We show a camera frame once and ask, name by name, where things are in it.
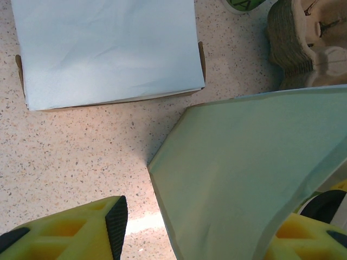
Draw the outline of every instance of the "white paper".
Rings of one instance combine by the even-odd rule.
[[[30,110],[204,86],[193,0],[12,0]]]

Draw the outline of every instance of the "paper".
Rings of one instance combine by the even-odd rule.
[[[263,259],[347,158],[346,100],[335,87],[189,108],[149,165],[177,258]]]
[[[12,0],[30,110],[199,90],[193,0]]]

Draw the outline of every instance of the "dark rubber edge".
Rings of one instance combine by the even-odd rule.
[[[0,236],[0,254],[21,239],[30,231],[28,227],[20,227],[19,229],[11,230]]]
[[[120,260],[123,249],[128,208],[125,196],[121,196],[105,216],[108,239],[113,260]]]

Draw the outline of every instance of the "floor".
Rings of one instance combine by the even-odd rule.
[[[189,97],[28,112],[18,78],[10,0],[0,0],[0,233],[87,202],[125,195],[122,259],[175,259],[146,164],[182,115],[201,102],[276,90],[264,29],[273,1],[246,15],[218,0],[195,1],[206,88]]]

